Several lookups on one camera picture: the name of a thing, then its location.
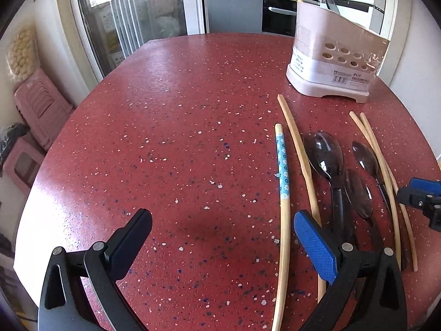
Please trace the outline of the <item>blue patterned wooden chopstick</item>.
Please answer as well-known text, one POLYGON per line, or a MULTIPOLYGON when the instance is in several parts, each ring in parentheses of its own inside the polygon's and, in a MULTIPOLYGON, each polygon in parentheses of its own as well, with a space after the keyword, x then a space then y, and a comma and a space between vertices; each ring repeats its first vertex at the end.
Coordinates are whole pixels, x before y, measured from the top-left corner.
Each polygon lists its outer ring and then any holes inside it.
POLYGON ((274 126, 276 138, 277 165, 279 173, 280 198, 280 239, 279 239, 279 271, 277 277, 276 301, 271 330, 281 330, 286 302, 289 279, 289 260, 291 246, 291 211, 289 192, 289 169, 283 127, 280 123, 274 126))

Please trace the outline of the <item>small pink stool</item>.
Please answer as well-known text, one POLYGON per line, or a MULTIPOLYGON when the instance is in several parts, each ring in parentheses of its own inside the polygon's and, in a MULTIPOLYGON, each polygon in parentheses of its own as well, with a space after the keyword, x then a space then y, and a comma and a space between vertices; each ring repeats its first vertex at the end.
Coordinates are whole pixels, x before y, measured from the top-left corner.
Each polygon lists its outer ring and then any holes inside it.
POLYGON ((3 171, 27 196, 44 158, 45 151, 30 134, 27 134, 14 144, 6 158, 3 171))

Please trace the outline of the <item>black built-in oven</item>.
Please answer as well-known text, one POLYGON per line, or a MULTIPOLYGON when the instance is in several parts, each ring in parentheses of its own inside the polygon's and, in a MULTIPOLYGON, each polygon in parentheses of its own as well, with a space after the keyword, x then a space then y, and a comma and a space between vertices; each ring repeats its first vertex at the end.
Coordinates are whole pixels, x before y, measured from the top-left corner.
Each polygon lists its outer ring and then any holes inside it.
POLYGON ((262 32, 293 37, 296 27, 297 2, 263 0, 262 32))

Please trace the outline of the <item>glass sliding door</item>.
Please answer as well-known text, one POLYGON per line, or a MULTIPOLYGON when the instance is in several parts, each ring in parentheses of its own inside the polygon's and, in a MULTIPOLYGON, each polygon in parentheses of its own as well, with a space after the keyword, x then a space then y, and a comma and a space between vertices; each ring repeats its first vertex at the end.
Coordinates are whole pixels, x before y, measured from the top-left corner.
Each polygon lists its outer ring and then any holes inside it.
POLYGON ((205 34, 205 0, 70 0, 85 55, 102 80, 150 40, 205 34))

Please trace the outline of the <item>black plastic bag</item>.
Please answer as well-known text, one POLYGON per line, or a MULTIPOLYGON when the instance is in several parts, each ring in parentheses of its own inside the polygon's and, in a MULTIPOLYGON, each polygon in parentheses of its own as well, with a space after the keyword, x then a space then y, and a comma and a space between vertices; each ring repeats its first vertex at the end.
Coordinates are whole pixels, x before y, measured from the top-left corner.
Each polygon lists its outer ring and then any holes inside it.
POLYGON ((15 143, 19 138, 25 136, 30 131, 30 128, 21 123, 16 122, 6 129, 1 130, 1 140, 0 140, 0 164, 3 167, 6 162, 7 157, 10 154, 10 151, 14 147, 15 143))

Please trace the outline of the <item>pink plastic stool stack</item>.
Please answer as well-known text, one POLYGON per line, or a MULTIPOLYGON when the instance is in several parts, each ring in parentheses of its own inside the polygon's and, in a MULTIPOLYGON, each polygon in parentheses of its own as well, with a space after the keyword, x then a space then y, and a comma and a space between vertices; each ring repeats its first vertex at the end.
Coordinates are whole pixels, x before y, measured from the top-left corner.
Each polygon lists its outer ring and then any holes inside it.
POLYGON ((37 69, 17 88, 14 102, 33 138, 48 151, 74 107, 62 96, 51 79, 37 69))

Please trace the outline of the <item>pink utensil holder caddy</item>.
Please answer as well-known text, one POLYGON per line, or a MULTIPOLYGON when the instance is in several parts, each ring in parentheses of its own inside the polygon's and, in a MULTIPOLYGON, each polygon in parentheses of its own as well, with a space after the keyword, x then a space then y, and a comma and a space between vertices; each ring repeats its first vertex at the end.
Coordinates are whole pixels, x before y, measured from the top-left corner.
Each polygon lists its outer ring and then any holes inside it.
POLYGON ((286 77, 308 97, 365 103, 388 47, 389 40, 336 12, 299 2, 286 77))

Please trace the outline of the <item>grey kitchen counter cabinet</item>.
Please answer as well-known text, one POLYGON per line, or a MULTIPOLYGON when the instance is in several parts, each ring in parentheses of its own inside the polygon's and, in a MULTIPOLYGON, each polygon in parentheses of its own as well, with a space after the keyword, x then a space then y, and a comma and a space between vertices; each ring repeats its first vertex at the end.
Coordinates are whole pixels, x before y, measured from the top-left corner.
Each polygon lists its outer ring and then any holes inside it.
POLYGON ((262 32, 263 0, 206 0, 210 33, 262 32))

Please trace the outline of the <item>bag of pale balls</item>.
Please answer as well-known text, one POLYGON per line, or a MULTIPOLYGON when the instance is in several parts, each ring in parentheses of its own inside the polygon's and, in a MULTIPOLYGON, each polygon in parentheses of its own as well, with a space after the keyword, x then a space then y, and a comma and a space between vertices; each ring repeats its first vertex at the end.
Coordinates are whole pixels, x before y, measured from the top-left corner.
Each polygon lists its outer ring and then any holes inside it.
POLYGON ((40 68, 33 25, 24 25, 18 30, 7 49, 5 58, 11 83, 16 86, 40 68))

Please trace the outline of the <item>large dark plastic spoon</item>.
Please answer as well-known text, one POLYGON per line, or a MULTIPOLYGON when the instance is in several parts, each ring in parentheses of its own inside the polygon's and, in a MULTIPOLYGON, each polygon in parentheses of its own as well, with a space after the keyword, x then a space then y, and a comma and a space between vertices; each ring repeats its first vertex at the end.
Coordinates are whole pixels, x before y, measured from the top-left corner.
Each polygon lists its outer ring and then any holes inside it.
POLYGON ((340 244, 358 245, 344 187, 344 156, 341 146, 331 134, 308 132, 303 145, 310 165, 330 185, 332 204, 332 231, 340 244))

